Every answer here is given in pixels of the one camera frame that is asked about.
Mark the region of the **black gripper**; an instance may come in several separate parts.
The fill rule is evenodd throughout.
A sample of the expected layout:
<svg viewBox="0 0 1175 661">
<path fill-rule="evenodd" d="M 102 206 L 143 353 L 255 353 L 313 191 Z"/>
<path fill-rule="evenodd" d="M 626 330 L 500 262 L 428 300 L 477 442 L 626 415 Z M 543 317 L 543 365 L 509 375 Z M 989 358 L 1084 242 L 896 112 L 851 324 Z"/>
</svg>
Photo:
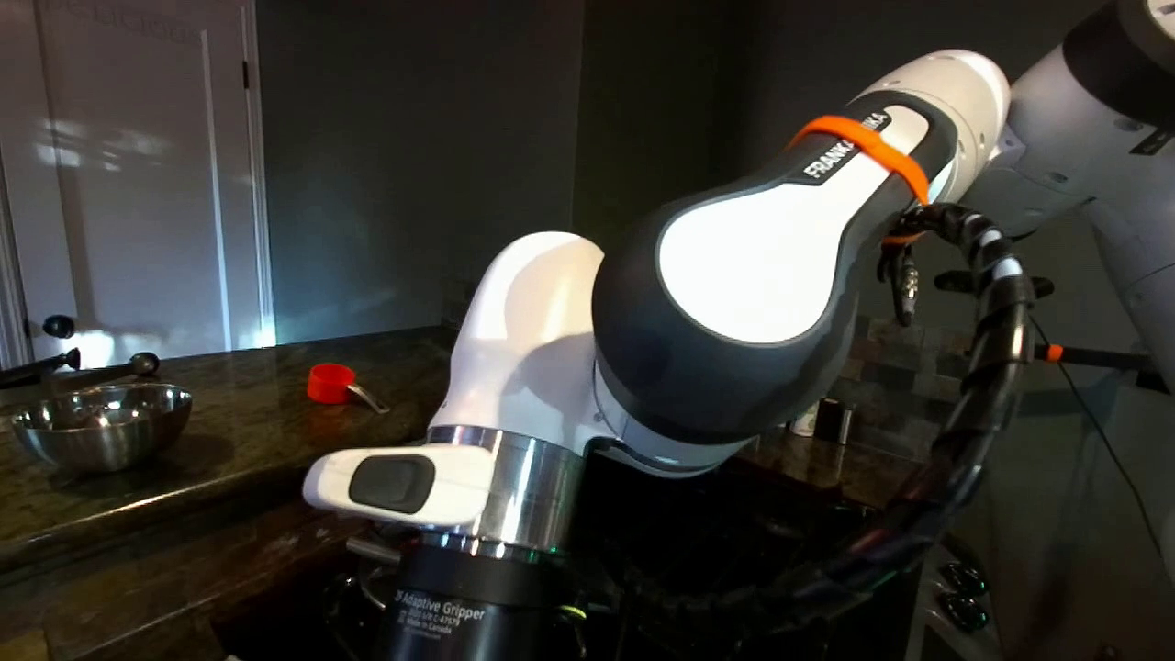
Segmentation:
<svg viewBox="0 0 1175 661">
<path fill-rule="evenodd" d="M 388 599 L 385 661 L 575 661 L 559 568 L 419 548 Z"/>
</svg>

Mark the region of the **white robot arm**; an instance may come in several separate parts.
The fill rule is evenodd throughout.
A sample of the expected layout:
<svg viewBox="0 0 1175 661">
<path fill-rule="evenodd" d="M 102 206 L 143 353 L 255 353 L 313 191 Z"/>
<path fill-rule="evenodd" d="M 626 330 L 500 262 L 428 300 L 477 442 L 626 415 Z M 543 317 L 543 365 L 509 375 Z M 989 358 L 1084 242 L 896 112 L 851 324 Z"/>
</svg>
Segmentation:
<svg viewBox="0 0 1175 661">
<path fill-rule="evenodd" d="M 553 560 L 580 472 L 692 477 L 800 418 L 838 377 L 856 256 L 935 230 L 980 300 L 962 398 L 877 524 L 757 587 L 631 601 L 732 643 L 861 601 L 974 492 L 1030 361 L 1017 237 L 1084 212 L 1144 358 L 1175 375 L 1175 3 L 1106 0 L 1026 74 L 930 52 L 806 123 L 768 174 L 684 197 L 624 245 L 514 240 L 484 273 L 422 442 L 313 462 L 320 511 L 416 530 L 374 661 L 559 661 Z"/>
</svg>

